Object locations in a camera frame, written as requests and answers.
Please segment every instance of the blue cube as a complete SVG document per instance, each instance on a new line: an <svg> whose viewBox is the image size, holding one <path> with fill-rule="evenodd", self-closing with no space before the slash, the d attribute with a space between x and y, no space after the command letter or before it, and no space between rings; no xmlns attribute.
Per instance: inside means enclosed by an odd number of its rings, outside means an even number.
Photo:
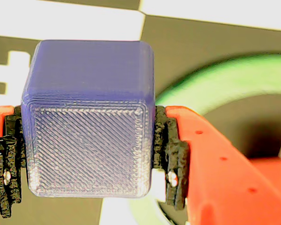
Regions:
<svg viewBox="0 0 281 225"><path fill-rule="evenodd" d="M21 111L35 195L142 197L149 191L155 89L148 44L40 42Z"/></svg>

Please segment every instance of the translucent plastic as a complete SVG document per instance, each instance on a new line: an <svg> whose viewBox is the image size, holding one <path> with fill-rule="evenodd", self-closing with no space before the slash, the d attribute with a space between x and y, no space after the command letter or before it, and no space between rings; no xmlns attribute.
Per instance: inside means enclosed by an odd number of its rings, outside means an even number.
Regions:
<svg viewBox="0 0 281 225"><path fill-rule="evenodd" d="M22 97L29 187L38 196L141 197L150 188L152 49L44 41Z"/></svg>

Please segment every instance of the screw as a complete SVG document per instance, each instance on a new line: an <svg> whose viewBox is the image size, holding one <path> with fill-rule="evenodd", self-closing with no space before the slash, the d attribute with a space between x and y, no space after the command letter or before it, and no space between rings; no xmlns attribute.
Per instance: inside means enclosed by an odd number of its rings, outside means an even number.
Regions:
<svg viewBox="0 0 281 225"><path fill-rule="evenodd" d="M169 171L168 180L173 188L178 185L178 176L173 171Z"/></svg>
<svg viewBox="0 0 281 225"><path fill-rule="evenodd" d="M3 180L4 185L9 184L10 179L11 179L10 171L5 170L5 171L4 171L4 174L3 174L3 177L4 177L4 180Z"/></svg>

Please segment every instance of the black rubber pad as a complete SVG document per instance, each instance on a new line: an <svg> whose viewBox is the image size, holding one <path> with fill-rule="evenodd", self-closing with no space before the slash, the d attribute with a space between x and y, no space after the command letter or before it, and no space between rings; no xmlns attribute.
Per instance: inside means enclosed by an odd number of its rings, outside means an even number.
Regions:
<svg viewBox="0 0 281 225"><path fill-rule="evenodd" d="M11 217L11 205L21 202L21 165L17 163L17 139L13 136L0 138L0 214L3 218ZM4 172L11 178L4 184Z"/></svg>
<svg viewBox="0 0 281 225"><path fill-rule="evenodd" d="M11 217L11 206L20 203L21 167L26 166L25 144L22 132L21 109L5 117L5 136L0 138L0 214ZM4 172L10 179L4 184Z"/></svg>
<svg viewBox="0 0 281 225"><path fill-rule="evenodd" d="M172 187L166 176L166 203L182 210L188 191L190 149L179 139L177 121L168 118L165 108L157 106L155 111L154 168L164 169L166 174L173 171L178 185Z"/></svg>

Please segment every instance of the green ring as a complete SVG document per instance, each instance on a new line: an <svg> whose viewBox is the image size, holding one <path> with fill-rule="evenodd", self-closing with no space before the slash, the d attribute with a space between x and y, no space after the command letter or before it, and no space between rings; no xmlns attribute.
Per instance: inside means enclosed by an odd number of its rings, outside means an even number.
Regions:
<svg viewBox="0 0 281 225"><path fill-rule="evenodd" d="M229 102L263 94L281 94L281 54L229 60L191 74L165 91L157 105L183 105L205 114Z"/></svg>

